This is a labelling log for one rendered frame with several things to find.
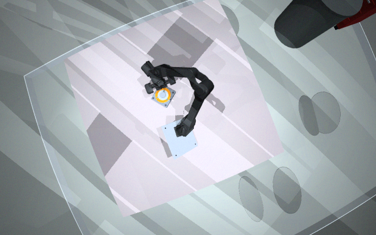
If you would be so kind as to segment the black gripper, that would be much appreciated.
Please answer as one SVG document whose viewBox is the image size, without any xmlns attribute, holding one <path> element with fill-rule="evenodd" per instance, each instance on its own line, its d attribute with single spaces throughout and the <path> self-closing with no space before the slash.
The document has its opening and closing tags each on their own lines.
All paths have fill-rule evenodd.
<svg viewBox="0 0 376 235">
<path fill-rule="evenodd" d="M 176 84 L 176 81 L 175 81 L 175 79 L 174 79 L 174 76 L 167 76 L 167 78 L 168 78 L 168 80 L 165 80 L 165 79 L 163 78 L 164 83 L 163 83 L 160 87 L 159 87 L 159 86 L 156 86 L 156 85 L 154 85 L 154 84 L 150 84 L 150 82 L 147 83 L 147 84 L 145 84 L 146 92 L 147 92 L 148 94 L 152 94 L 152 93 L 154 92 L 152 88 L 154 88 L 154 87 L 156 88 L 157 91 L 159 91 L 159 90 L 161 90 L 162 88 L 166 88 L 166 87 L 167 87 L 167 84 L 170 84 L 170 85 L 174 85 L 174 84 Z"/>
</svg>

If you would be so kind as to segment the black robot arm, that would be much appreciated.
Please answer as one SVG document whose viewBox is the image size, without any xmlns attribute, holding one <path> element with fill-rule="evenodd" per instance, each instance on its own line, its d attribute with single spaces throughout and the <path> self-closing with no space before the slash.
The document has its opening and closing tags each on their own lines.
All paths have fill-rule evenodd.
<svg viewBox="0 0 376 235">
<path fill-rule="evenodd" d="M 148 77 L 150 77 L 154 85 L 159 87 L 164 83 L 163 77 L 167 76 L 185 77 L 189 80 L 191 87 L 194 89 L 195 99 L 189 113 L 181 120 L 179 125 L 174 127 L 176 137 L 186 137 L 194 129 L 196 124 L 196 116 L 205 98 L 214 89 L 213 82 L 195 67 L 171 67 L 168 64 L 162 64 L 154 67 L 150 61 L 146 61 L 146 63 L 141 66 L 141 69 Z M 201 83 L 198 84 L 196 78 L 199 79 Z"/>
</svg>

